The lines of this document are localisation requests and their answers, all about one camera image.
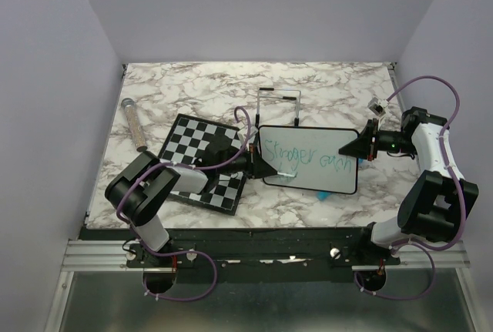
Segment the white green marker pen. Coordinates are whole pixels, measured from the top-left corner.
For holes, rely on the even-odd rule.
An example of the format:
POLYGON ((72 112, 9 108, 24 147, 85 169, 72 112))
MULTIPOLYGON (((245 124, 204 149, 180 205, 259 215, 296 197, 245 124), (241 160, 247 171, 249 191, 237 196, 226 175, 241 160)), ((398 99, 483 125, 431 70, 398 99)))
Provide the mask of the white green marker pen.
POLYGON ((284 177, 290 177, 294 178, 297 176, 297 173, 282 173, 282 172, 277 172, 278 176, 284 176, 284 177))

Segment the black framed whiteboard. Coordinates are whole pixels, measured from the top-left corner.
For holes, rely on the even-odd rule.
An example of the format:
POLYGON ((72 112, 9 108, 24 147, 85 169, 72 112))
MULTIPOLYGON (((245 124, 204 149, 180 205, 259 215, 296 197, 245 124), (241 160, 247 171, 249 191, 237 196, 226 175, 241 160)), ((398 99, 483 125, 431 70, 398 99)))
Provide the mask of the black framed whiteboard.
POLYGON ((338 153, 355 140, 355 129, 261 126, 263 159, 277 172, 297 173, 294 178, 271 176, 269 186, 352 195, 357 192, 358 160, 338 153))

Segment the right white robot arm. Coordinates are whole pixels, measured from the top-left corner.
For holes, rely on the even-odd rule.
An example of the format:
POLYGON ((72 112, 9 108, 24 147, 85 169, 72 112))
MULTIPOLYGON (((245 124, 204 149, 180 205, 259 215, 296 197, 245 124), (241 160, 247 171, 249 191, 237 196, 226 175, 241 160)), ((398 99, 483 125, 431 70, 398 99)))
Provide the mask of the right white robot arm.
POLYGON ((382 247, 394 252, 406 244, 442 251, 461 238, 479 189, 457 168, 449 143, 449 122, 413 107, 401 117, 398 131, 380 129, 370 119, 360 135, 339 149, 345 156, 372 161, 380 151, 414 156, 421 175, 402 201, 396 217, 371 224, 370 237, 354 245, 355 257, 370 264, 382 247))

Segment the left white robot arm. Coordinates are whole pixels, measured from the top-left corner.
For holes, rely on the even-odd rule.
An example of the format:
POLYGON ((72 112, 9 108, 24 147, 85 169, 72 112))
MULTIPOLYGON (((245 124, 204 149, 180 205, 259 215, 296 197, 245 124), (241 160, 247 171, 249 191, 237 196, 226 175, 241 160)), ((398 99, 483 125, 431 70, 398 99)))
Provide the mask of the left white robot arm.
POLYGON ((214 136, 192 164, 168 162, 149 151, 140 153, 106 187, 104 196, 146 245, 144 257, 155 267, 171 255, 168 232, 158 212, 172 192, 204 194, 218 186, 221 176, 243 173, 248 179, 277 175, 254 144, 239 149, 226 136, 214 136))

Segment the blue cylindrical tube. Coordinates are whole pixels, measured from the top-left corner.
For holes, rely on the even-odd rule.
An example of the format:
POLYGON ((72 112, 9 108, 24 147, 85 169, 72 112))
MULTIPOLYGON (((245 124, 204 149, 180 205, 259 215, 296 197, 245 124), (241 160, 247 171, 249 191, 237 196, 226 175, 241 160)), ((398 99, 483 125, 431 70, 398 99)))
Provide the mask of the blue cylindrical tube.
POLYGON ((330 195, 331 195, 331 192, 319 191, 319 192, 317 192, 316 197, 319 199, 319 201, 324 201, 330 195))

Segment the black and white chessboard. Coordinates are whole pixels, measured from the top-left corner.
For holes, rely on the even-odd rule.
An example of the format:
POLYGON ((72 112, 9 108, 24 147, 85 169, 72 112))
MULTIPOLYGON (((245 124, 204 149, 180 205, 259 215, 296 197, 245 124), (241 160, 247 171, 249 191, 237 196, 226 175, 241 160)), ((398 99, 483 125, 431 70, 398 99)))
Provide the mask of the black and white chessboard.
MULTIPOLYGON (((236 134, 237 130, 237 127, 179 114, 159 152, 159 158, 190 165, 205 150, 214 136, 226 136, 230 145, 239 149, 241 142, 236 134)), ((207 193, 198 195, 172 192, 169 198, 233 216, 236 214, 245 182, 246 177, 242 173, 235 173, 232 176, 221 175, 214 189, 207 193)))

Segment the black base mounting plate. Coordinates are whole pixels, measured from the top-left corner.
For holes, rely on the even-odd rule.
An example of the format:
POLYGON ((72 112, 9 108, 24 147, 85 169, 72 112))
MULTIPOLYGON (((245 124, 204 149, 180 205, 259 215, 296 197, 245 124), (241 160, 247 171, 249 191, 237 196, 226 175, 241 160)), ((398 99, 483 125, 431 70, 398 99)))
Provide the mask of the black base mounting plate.
POLYGON ((152 255, 129 230, 82 229, 82 241, 114 242, 124 253, 121 269, 141 273, 153 289, 175 283, 350 283, 359 273, 369 290, 426 287, 428 257, 415 247, 404 255, 369 242, 358 227, 293 229, 172 229, 170 241, 152 255))

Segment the glittery silver tube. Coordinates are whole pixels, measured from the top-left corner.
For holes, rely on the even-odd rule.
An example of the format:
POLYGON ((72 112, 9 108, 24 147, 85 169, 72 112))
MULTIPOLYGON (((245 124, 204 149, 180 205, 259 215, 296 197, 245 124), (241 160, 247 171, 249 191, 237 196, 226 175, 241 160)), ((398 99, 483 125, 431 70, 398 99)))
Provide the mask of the glittery silver tube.
POLYGON ((142 153, 148 149, 143 128, 137 115, 136 104, 131 98, 124 98, 121 107, 128 123, 131 139, 136 151, 142 153))

